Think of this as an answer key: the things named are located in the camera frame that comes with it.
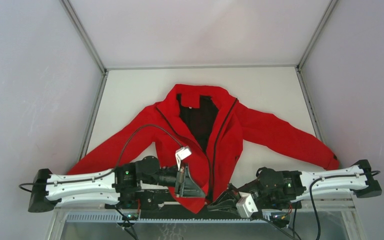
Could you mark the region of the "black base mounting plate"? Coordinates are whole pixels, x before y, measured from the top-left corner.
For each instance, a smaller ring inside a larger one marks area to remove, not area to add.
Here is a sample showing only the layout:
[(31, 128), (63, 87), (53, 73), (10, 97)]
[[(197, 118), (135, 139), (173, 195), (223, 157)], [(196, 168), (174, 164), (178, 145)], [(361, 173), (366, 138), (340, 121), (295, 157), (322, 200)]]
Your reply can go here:
[[(259, 201), (255, 202), (258, 212), (262, 210), (284, 210), (289, 208), (300, 208), (298, 197), (301, 196), (306, 187), (294, 187), (290, 184), (281, 185), (266, 184), (262, 185), (261, 197)], [(200, 213), (229, 213), (241, 218), (237, 212), (224, 212), (224, 211), (208, 211), (208, 204), (206, 204), (197, 213), (190, 212), (181, 204), (174, 201), (166, 190), (146, 190), (142, 192), (133, 193), (127, 200), (124, 200), (117, 204), (105, 204), (107, 210), (131, 210), (135, 215), (141, 213), (162, 213), (167, 214), (169, 212), (179, 215), (180, 213), (187, 213), (198, 215)], [(249, 219), (256, 217), (255, 212)]]

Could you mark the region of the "red jacket black lining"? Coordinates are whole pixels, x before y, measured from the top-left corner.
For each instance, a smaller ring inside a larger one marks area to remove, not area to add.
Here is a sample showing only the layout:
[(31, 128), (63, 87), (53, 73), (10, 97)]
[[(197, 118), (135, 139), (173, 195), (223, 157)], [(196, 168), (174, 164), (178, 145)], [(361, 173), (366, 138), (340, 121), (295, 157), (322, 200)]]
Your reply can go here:
[(160, 165), (176, 164), (175, 152), (188, 146), (185, 159), (192, 179), (205, 198), (177, 198), (193, 213), (227, 188), (243, 151), (244, 141), (336, 170), (335, 154), (315, 136), (272, 113), (246, 107), (219, 86), (176, 84), (162, 101), (146, 106), (122, 130), (85, 155), (68, 173), (95, 173), (127, 164), (151, 144)]

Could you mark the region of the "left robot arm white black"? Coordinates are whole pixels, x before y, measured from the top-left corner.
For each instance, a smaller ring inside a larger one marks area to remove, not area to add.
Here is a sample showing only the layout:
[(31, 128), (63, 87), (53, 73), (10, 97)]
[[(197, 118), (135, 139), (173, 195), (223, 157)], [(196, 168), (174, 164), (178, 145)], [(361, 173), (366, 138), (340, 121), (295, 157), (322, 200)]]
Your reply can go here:
[(99, 203), (135, 208), (142, 184), (171, 187), (177, 198), (205, 198), (202, 188), (192, 179), (187, 163), (161, 167), (154, 156), (116, 168), (77, 175), (53, 174), (40, 169), (32, 183), (28, 212), (45, 213), (57, 206)]

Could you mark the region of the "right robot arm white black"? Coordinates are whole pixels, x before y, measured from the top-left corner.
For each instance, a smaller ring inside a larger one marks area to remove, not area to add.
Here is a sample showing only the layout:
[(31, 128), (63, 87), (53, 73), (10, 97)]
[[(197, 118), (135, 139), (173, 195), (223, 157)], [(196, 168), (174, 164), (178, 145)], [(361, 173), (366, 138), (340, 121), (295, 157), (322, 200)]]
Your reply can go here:
[(332, 195), (354, 194), (357, 198), (373, 198), (382, 194), (374, 171), (367, 159), (350, 167), (328, 171), (276, 171), (261, 167), (255, 180), (241, 187), (229, 184), (207, 209), (249, 218), (261, 210), (285, 210), (302, 200)]

